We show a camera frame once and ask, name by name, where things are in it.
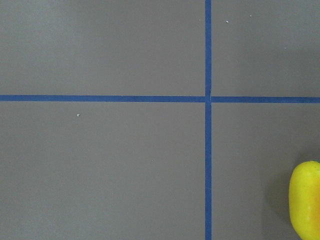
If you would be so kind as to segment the yellow mango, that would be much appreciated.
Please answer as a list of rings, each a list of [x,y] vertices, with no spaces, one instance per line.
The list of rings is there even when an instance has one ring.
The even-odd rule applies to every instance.
[[[302,240],[320,238],[320,163],[297,165],[289,181],[290,222]]]

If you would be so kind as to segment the horizontal blue tape strip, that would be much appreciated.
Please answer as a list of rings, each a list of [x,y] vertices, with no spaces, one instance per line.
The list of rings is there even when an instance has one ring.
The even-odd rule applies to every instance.
[[[121,102],[121,103],[257,103],[318,104],[319,97],[283,96],[138,96],[138,95],[1,95],[2,102]]]

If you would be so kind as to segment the vertical blue tape strip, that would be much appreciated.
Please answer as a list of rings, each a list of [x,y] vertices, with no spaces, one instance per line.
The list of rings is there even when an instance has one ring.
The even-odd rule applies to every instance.
[[[212,1],[205,0],[205,240],[212,239]]]

